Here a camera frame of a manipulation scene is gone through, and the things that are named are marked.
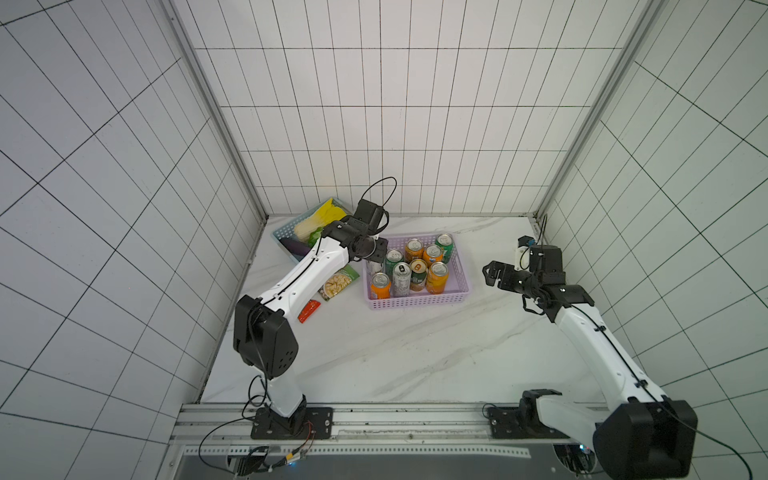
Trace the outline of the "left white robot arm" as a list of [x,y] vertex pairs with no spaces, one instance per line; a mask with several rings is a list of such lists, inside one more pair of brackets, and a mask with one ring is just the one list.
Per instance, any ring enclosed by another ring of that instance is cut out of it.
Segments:
[[293,324],[309,300],[349,262],[384,260],[388,241],[381,233],[389,222],[374,222],[380,218],[355,214],[325,226],[286,276],[255,298],[242,296],[235,306],[233,348],[245,364],[263,374],[270,410],[284,423],[301,425],[306,406],[290,371],[299,353]]

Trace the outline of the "yellow napa cabbage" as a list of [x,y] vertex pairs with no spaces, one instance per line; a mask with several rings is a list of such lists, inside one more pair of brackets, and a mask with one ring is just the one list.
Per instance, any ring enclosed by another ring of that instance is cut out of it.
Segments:
[[318,228],[323,229],[326,225],[341,220],[346,215],[347,212],[342,207],[337,205],[333,199],[328,199],[314,213],[294,226],[294,235],[299,241],[306,242]]

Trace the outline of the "orange fanta can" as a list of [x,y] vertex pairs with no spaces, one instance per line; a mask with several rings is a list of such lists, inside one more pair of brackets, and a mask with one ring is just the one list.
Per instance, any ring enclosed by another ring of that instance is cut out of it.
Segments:
[[391,297],[391,281],[384,272],[376,272],[371,277],[370,298],[383,300]]
[[443,249],[437,244],[431,244],[424,248],[422,258],[428,267],[434,263],[441,262],[443,259]]

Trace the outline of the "green lettuce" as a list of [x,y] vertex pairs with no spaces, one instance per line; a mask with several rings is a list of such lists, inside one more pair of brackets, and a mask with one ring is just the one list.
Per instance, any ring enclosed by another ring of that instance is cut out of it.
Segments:
[[313,247],[317,241],[322,237],[323,227],[317,228],[313,231],[308,238],[308,245]]

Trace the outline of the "tall silver can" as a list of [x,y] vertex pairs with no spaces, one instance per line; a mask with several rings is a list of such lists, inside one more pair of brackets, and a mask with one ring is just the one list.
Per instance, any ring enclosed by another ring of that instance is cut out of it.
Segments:
[[392,269],[392,296],[407,297],[411,285],[411,268],[406,262],[397,263]]

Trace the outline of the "green gold-top can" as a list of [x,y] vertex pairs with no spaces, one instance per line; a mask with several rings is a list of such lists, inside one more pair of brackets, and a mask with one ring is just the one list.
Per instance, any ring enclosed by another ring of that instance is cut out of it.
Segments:
[[426,286],[429,272],[428,264],[421,258],[415,258],[410,263],[410,269],[410,290],[415,292],[422,291]]

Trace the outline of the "orange Fanta can front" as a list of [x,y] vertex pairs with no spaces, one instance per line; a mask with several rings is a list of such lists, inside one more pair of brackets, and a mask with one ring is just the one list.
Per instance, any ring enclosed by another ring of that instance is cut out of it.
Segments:
[[371,277],[370,298],[383,300],[391,297],[391,281],[384,272],[376,272]]

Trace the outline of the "orange Fanta can back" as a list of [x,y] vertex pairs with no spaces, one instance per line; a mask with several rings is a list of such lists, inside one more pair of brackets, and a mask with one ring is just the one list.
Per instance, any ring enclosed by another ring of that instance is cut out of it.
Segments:
[[443,249],[437,244],[431,244],[424,248],[422,258],[428,267],[434,263],[441,262],[443,259]]

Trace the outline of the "green Sprite can left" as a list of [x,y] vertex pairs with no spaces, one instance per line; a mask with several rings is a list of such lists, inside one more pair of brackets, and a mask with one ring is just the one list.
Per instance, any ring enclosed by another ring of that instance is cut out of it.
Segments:
[[394,267],[398,263],[403,262],[403,261],[404,261],[404,256],[403,256],[403,253],[401,251],[399,251],[397,249],[390,249],[387,252],[386,257],[385,257],[385,262],[384,262],[385,273],[389,277],[392,277],[393,271],[394,271]]

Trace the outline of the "green Sprite can back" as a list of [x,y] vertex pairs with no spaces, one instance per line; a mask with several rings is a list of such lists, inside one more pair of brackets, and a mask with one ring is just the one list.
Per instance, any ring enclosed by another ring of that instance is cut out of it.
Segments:
[[435,245],[442,251],[442,262],[448,264],[454,251],[454,239],[449,233],[442,233],[435,239]]

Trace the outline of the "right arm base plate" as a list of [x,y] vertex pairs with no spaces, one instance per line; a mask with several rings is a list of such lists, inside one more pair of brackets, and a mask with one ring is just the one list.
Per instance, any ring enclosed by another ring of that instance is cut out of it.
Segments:
[[491,437],[497,440],[567,440],[568,436],[549,427],[534,424],[525,418],[525,409],[499,407],[486,403],[482,415],[489,423]]

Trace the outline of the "orange Schweppes can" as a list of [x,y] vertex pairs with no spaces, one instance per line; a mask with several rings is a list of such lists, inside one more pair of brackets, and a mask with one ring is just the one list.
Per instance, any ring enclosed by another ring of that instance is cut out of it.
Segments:
[[442,294],[445,291],[449,269],[443,262],[433,263],[428,271],[426,289],[430,294]]

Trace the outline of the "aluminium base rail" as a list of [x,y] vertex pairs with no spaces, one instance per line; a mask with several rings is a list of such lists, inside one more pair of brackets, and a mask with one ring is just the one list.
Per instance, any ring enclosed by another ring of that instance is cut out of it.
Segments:
[[320,455],[491,455],[528,459],[536,445],[587,453],[586,445],[567,440],[497,440],[491,437],[480,403],[320,403],[334,410],[331,437],[325,440],[253,440],[258,411],[233,403],[182,407],[170,444],[185,456],[292,460]]

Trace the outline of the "small silver can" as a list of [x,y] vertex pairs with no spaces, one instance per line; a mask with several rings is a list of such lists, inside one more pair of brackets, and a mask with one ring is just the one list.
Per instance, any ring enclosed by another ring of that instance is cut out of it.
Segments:
[[377,273],[385,272],[384,264],[382,262],[368,260],[366,265],[367,265],[367,271],[371,276],[374,276]]

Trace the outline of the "green sprite can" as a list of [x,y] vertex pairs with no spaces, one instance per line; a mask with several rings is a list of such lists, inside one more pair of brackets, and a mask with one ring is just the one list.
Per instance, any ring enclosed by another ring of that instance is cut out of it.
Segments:
[[435,239],[435,245],[442,251],[442,262],[448,264],[454,251],[454,239],[449,233],[442,233]]
[[401,251],[399,251],[397,249],[390,249],[387,252],[386,257],[385,257],[385,262],[384,262],[385,273],[389,277],[392,277],[393,271],[394,271],[394,267],[398,263],[403,262],[403,261],[404,261],[404,256],[403,256],[403,253]]

